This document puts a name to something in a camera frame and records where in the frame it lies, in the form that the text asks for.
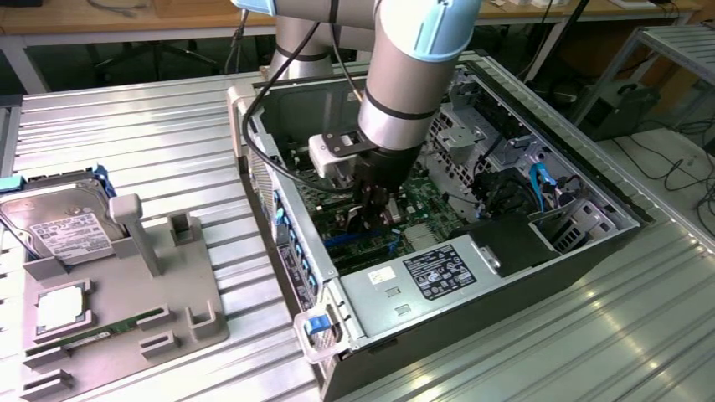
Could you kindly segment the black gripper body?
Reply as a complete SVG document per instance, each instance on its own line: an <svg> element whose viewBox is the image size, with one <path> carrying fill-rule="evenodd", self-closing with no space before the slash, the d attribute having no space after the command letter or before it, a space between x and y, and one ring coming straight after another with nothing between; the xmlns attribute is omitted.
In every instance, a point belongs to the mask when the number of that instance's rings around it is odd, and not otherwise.
<svg viewBox="0 0 715 402"><path fill-rule="evenodd" d="M392 151L377 147L358 155L353 170L353 199L396 193L406 181L420 147Z"/></svg>

